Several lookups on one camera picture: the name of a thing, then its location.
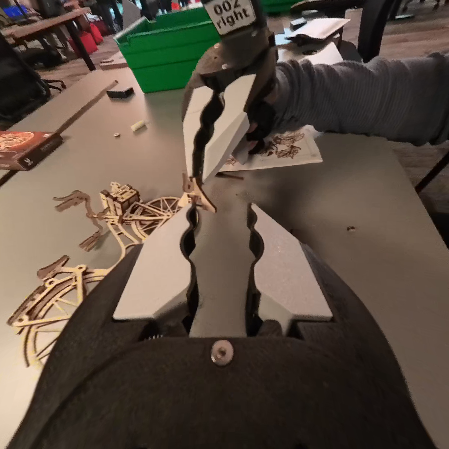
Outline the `wooden bicycle model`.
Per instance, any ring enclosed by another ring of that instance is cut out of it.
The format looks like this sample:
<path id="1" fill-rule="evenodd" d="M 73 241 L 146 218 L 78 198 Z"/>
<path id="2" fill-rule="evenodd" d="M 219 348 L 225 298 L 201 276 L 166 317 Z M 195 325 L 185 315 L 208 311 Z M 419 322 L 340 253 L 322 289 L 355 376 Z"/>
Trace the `wooden bicycle model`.
<path id="1" fill-rule="evenodd" d="M 111 274 L 118 274 L 119 268 L 129 269 L 129 274 L 124 274 L 125 279 L 119 282 L 119 286 L 125 287 L 144 241 L 182 209 L 178 206 L 180 198 L 172 196 L 143 202 L 139 191 L 129 184 L 112 182 L 110 189 L 101 191 L 99 196 L 103 208 L 99 212 L 92 209 L 91 197 L 80 190 L 53 200 L 58 203 L 55 209 L 59 212 L 82 204 L 86 217 L 97 228 L 80 243 L 81 249 L 92 250 L 110 234 L 120 248 L 118 259 L 107 268 L 96 268 L 88 264 L 70 266 L 70 257 L 63 255 L 37 271 L 40 284 L 7 321 L 17 334 L 23 335 L 23 357 L 27 367 L 44 367 L 74 313 L 88 297 L 100 293 L 100 287 L 106 287 L 107 280 L 118 280 Z M 194 318 L 143 320 L 154 324 L 155 336 L 160 337 L 166 328 L 180 323 L 189 334 Z"/>

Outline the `small wooden stand assembly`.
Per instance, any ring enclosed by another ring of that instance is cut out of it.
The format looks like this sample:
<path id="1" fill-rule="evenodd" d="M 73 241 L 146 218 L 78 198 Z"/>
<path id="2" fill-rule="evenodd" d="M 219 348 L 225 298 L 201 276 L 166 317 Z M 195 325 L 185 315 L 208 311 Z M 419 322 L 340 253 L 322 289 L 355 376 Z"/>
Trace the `small wooden stand assembly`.
<path id="1" fill-rule="evenodd" d="M 211 213 L 216 213 L 216 206 L 209 200 L 202 189 L 201 180 L 189 177 L 187 173 L 182 174 L 183 194 L 178 200 L 179 207 L 194 205 Z"/>

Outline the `black table leg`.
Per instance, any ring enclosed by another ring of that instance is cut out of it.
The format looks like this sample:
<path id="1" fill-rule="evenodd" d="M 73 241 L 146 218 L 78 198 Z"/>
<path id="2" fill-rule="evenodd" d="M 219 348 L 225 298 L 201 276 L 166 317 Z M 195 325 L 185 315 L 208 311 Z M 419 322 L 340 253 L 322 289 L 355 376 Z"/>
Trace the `black table leg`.
<path id="1" fill-rule="evenodd" d="M 434 179 L 437 177 L 442 170 L 444 170 L 449 164 L 449 153 L 447 152 L 441 160 L 439 160 L 435 166 L 418 182 L 415 186 L 416 194 L 420 194 Z"/>

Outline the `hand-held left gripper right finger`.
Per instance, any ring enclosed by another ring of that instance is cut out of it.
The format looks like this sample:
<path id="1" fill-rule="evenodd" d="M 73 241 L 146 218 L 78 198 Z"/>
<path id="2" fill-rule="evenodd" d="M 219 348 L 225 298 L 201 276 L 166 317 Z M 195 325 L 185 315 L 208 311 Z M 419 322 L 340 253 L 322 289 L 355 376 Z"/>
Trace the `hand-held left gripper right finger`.
<path id="1" fill-rule="evenodd" d="M 246 332 L 276 321 L 282 334 L 297 322 L 331 322 L 333 313 L 301 243 L 255 203 L 248 207 L 254 256 L 246 296 Z"/>

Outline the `dark model kit box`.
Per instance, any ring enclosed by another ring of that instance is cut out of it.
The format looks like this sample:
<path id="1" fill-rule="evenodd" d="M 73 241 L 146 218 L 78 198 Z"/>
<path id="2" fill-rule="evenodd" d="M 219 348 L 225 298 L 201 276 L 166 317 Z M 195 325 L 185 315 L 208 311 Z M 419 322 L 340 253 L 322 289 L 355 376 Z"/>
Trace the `dark model kit box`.
<path id="1" fill-rule="evenodd" d="M 1 131 L 1 171 L 30 171 L 64 142 L 53 132 Z"/>

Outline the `wooden table with black legs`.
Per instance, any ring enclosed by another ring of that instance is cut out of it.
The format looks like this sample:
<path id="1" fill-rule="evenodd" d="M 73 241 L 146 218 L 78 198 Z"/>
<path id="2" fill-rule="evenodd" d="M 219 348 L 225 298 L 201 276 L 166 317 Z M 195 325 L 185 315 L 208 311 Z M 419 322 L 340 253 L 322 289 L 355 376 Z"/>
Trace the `wooden table with black legs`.
<path id="1" fill-rule="evenodd" d="M 14 25 L 1 29 L 1 34 L 5 38 L 12 38 L 16 43 L 23 44 L 32 40 L 37 40 L 44 34 L 53 31 L 54 28 L 64 26 L 71 39 L 73 40 L 75 48 L 80 53 L 80 57 L 83 59 L 90 71 L 95 71 L 97 68 L 90 58 L 82 40 L 80 39 L 79 32 L 76 31 L 74 21 L 85 14 L 90 14 L 91 9 L 89 7 L 76 8 L 68 13 L 62 14 L 58 17 L 39 20 L 37 22 L 27 25 Z"/>

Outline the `white cardboard sheet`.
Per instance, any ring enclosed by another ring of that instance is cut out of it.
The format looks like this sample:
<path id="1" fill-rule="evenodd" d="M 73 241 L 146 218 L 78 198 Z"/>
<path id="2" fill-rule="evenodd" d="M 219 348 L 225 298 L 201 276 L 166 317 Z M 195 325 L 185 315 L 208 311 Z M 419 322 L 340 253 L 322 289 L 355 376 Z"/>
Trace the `white cardboard sheet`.
<path id="1" fill-rule="evenodd" d="M 351 19 L 316 18 L 285 36 L 289 42 L 297 45 L 322 43 L 342 31 Z"/>

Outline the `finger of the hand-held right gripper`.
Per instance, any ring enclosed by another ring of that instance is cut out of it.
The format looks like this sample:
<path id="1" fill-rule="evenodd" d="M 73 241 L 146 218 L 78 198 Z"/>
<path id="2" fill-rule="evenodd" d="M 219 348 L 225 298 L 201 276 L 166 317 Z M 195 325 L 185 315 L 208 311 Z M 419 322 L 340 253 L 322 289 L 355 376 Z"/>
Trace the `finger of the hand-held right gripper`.
<path id="1" fill-rule="evenodd" d="M 207 182 L 225 154 L 223 132 L 215 127 L 223 110 L 219 93 L 210 87 L 194 88 L 182 127 L 187 176 L 197 183 Z"/>
<path id="2" fill-rule="evenodd" d="M 224 108 L 214 123 L 205 145 L 202 183 L 206 184 L 222 168 L 250 127 L 245 111 L 256 74 L 241 76 L 229 84 L 223 94 Z"/>

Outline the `green plastic bin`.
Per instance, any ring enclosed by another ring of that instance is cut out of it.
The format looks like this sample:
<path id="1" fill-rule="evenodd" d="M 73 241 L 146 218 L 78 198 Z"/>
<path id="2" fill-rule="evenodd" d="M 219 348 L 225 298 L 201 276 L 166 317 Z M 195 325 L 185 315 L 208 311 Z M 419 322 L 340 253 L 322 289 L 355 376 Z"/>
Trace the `green plastic bin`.
<path id="1" fill-rule="evenodd" d="M 199 59 L 219 42 L 203 7 L 140 18 L 114 36 L 143 93 L 184 88 Z"/>
<path id="2" fill-rule="evenodd" d="M 285 14 L 291 7 L 303 0 L 261 0 L 263 11 L 267 15 Z"/>

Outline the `person's right hand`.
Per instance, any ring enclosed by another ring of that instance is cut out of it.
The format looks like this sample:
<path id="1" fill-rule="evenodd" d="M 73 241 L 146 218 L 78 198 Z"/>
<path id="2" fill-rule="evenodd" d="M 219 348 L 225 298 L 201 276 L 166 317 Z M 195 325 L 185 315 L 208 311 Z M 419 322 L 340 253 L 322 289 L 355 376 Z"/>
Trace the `person's right hand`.
<path id="1" fill-rule="evenodd" d="M 246 133 L 249 155 L 257 154 L 265 148 L 265 139 L 272 132 L 275 115 L 273 106 L 265 101 L 250 110 L 251 123 Z"/>

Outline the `white instruction booklet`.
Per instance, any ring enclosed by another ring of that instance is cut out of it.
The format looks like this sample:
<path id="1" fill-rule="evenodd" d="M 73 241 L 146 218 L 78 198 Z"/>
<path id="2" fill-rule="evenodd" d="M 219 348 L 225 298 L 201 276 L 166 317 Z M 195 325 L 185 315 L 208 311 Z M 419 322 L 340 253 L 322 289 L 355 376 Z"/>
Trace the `white instruction booklet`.
<path id="1" fill-rule="evenodd" d="M 265 170 L 321 163 L 322 157 L 315 142 L 315 137 L 319 134 L 313 127 L 305 126 L 293 132 L 273 135 L 268 138 L 262 149 L 250 154 L 244 164 L 232 156 L 222 166 L 220 172 Z"/>

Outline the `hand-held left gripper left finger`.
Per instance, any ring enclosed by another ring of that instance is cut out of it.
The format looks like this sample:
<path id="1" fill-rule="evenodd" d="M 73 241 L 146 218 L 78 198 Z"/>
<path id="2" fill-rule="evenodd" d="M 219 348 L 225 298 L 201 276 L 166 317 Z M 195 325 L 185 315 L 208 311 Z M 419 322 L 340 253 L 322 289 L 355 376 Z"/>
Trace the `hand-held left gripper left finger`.
<path id="1" fill-rule="evenodd" d="M 197 209 L 188 204 L 144 241 L 113 318 L 192 320 L 197 311 L 195 248 Z"/>

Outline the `person's right forearm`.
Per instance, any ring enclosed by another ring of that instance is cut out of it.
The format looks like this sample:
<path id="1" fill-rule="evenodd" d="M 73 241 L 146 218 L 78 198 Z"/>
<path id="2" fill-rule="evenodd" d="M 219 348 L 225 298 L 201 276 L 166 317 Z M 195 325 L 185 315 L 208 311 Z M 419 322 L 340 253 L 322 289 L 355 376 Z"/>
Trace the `person's right forearm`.
<path id="1" fill-rule="evenodd" d="M 273 132 L 310 125 L 318 132 L 439 145 L 449 134 L 449 56 L 277 66 Z"/>

